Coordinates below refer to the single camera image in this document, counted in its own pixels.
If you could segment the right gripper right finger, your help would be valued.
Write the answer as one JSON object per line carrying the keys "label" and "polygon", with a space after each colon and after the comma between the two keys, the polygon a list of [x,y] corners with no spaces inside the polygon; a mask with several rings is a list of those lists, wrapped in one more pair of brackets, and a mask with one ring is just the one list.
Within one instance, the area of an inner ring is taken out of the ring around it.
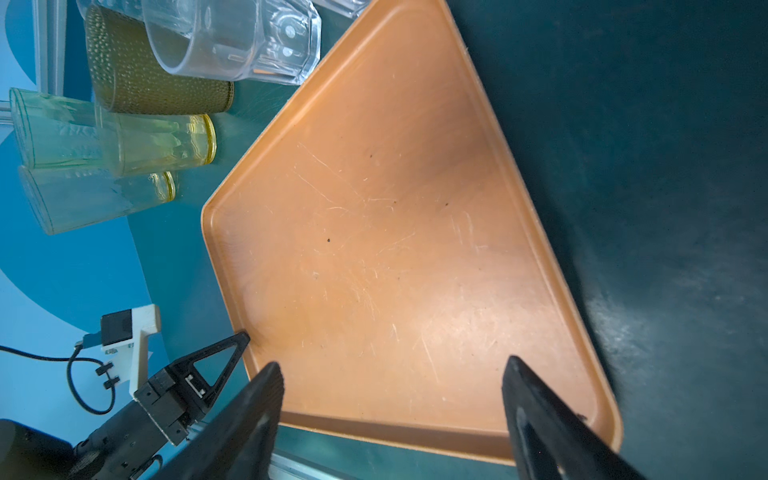
{"label": "right gripper right finger", "polygon": [[641,479],[518,356],[511,356],[502,397],[521,479]]}

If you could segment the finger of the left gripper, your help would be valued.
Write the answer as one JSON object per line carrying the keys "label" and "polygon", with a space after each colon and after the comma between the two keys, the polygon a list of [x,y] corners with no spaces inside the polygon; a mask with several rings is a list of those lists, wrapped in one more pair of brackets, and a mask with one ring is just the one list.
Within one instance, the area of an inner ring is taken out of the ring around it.
{"label": "finger of the left gripper", "polygon": [[249,343],[241,331],[174,361],[170,372],[182,396],[196,408],[212,408]]}

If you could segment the orange plastic tray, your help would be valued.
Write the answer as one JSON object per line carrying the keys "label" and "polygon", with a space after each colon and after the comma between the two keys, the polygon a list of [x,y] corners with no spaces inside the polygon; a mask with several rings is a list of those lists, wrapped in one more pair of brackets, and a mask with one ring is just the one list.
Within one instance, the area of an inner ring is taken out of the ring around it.
{"label": "orange plastic tray", "polygon": [[611,448],[617,402],[448,5],[375,1],[202,208],[284,425],[509,464],[524,359]]}

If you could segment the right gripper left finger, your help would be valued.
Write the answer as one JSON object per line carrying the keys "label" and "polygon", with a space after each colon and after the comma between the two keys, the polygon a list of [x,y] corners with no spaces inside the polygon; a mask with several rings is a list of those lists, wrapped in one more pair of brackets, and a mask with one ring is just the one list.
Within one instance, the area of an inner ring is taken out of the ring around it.
{"label": "right gripper left finger", "polygon": [[270,362],[156,479],[267,479],[285,393]]}

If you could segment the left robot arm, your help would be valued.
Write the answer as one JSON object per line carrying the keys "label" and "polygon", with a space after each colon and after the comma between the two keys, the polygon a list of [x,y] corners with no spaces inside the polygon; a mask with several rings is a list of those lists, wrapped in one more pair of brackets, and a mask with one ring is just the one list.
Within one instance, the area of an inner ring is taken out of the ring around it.
{"label": "left robot arm", "polygon": [[137,479],[168,443],[187,439],[242,358],[242,331],[181,357],[150,377],[137,398],[73,446],[18,422],[1,421],[3,479]]}

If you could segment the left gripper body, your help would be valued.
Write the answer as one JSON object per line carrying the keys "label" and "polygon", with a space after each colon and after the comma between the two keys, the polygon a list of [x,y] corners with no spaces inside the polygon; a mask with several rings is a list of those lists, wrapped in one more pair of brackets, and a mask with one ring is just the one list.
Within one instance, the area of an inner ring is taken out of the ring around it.
{"label": "left gripper body", "polygon": [[210,410],[210,384],[194,367],[166,367],[136,398],[74,448],[69,479],[136,479],[167,444],[187,438]]}

